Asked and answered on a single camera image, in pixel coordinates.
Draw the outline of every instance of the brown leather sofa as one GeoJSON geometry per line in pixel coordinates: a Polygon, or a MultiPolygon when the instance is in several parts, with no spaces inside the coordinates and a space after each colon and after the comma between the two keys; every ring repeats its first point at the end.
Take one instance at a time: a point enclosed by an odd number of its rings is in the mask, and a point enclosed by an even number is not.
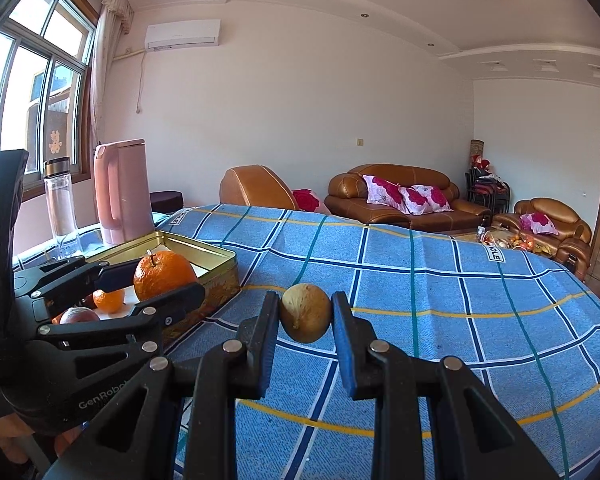
{"type": "Polygon", "coordinates": [[[266,166],[238,166],[220,182],[220,202],[298,210],[298,202],[282,179],[266,166]]]}
{"type": "Polygon", "coordinates": [[[458,186],[439,171],[396,164],[363,164],[334,176],[329,195],[324,199],[329,210],[338,216],[353,218],[363,224],[392,224],[433,233],[469,230],[488,225],[491,211],[483,206],[459,199],[458,186]],[[405,215],[385,205],[368,204],[363,175],[373,175],[409,187],[416,184],[437,186],[449,200],[453,211],[427,215],[405,215]]]}
{"type": "Polygon", "coordinates": [[[544,213],[555,225],[558,235],[536,235],[534,238],[546,245],[554,254],[553,259],[566,264],[571,258],[574,261],[575,275],[584,280],[589,269],[591,258],[591,227],[568,205],[553,198],[532,198],[521,200],[514,208],[515,213],[498,214],[493,217],[493,224],[500,225],[518,234],[522,231],[520,215],[527,213],[544,213]]]}

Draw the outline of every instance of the black stool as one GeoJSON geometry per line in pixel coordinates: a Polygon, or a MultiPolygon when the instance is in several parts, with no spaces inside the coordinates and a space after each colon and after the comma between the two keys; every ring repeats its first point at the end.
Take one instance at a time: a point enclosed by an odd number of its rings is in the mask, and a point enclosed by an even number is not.
{"type": "Polygon", "coordinates": [[[156,213],[171,214],[184,206],[182,193],[179,191],[155,191],[149,193],[151,211],[156,213]]]}

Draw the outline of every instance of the pink pitcher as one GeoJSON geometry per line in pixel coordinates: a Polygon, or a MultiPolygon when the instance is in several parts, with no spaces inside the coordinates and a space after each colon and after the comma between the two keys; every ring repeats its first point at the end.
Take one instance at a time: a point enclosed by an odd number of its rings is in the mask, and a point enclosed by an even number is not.
{"type": "Polygon", "coordinates": [[[144,139],[98,146],[93,175],[105,244],[118,245],[154,230],[144,139]]]}

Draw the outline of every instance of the glass water bottle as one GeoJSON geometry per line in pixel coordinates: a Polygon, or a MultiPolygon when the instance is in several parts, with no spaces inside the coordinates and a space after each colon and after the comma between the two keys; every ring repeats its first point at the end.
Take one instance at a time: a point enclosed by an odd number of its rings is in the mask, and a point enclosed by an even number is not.
{"type": "Polygon", "coordinates": [[[61,156],[44,164],[46,208],[51,232],[58,245],[58,259],[79,256],[82,245],[75,221],[74,192],[69,157],[61,156]]]}

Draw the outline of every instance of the pillow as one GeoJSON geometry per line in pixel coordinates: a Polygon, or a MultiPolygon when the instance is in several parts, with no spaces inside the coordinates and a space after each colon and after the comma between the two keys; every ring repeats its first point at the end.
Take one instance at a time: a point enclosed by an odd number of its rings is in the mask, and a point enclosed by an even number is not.
{"type": "Polygon", "coordinates": [[[409,214],[407,206],[404,205],[404,199],[402,198],[398,184],[373,175],[363,175],[362,178],[365,179],[366,188],[369,192],[366,203],[388,205],[405,215],[409,214]]]}
{"type": "Polygon", "coordinates": [[[413,187],[402,187],[400,186],[400,193],[404,198],[404,203],[412,215],[426,215],[427,213],[433,213],[433,209],[420,193],[418,193],[413,187]]]}
{"type": "Polygon", "coordinates": [[[310,189],[295,189],[291,193],[294,194],[294,198],[298,202],[298,207],[301,211],[323,215],[331,214],[331,211],[327,209],[322,200],[310,189]]]}
{"type": "Polygon", "coordinates": [[[525,231],[533,231],[536,235],[558,235],[558,229],[555,228],[551,219],[544,213],[531,213],[520,216],[520,225],[525,231]]]}
{"type": "Polygon", "coordinates": [[[440,191],[439,187],[436,186],[411,186],[418,193],[420,193],[424,198],[427,199],[431,209],[434,213],[439,213],[441,211],[453,211],[451,206],[449,205],[446,196],[440,191]]]}

